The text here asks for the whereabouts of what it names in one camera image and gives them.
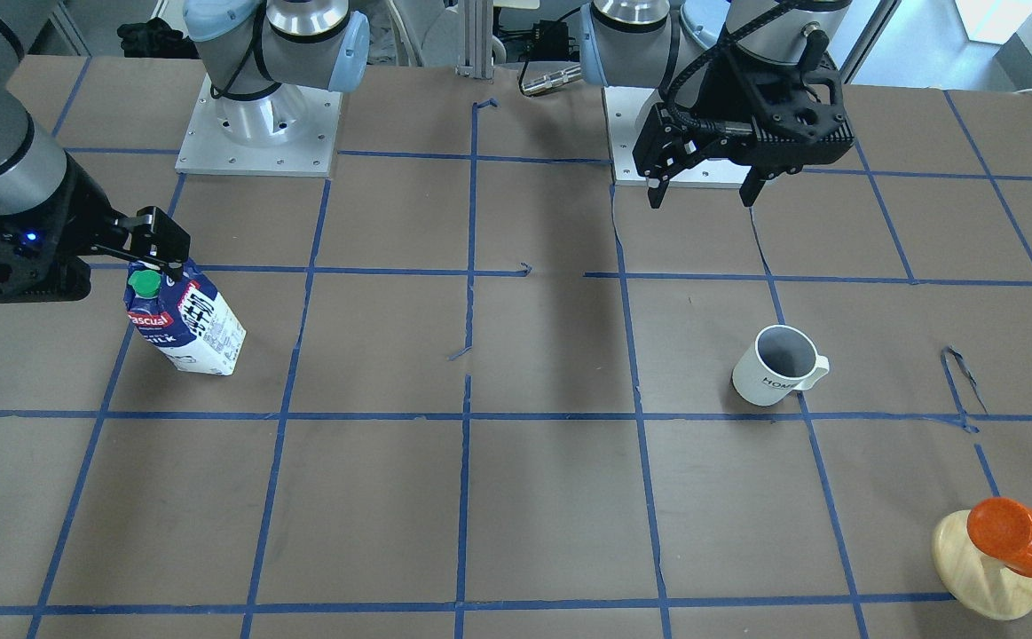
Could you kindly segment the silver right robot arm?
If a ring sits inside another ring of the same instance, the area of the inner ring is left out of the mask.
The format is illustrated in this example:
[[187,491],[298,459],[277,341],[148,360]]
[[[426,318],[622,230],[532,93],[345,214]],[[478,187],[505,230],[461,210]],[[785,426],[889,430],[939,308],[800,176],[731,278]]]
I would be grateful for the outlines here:
[[[87,256],[180,280],[187,231],[160,207],[115,210],[7,89],[51,8],[0,1],[0,303],[77,302],[92,288]],[[368,64],[368,18],[346,1],[187,1],[183,21],[227,137],[243,146],[288,141],[307,122],[301,88],[352,92]]]

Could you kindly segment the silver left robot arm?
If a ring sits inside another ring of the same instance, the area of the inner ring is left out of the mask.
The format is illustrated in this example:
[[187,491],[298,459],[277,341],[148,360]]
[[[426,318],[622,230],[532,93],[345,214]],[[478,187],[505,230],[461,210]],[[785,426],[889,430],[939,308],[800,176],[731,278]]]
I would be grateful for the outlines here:
[[632,161],[660,207],[705,161],[747,168],[740,200],[854,146],[843,77],[829,56],[846,1],[732,1],[717,33],[702,1],[592,1],[580,8],[587,83],[653,90]]

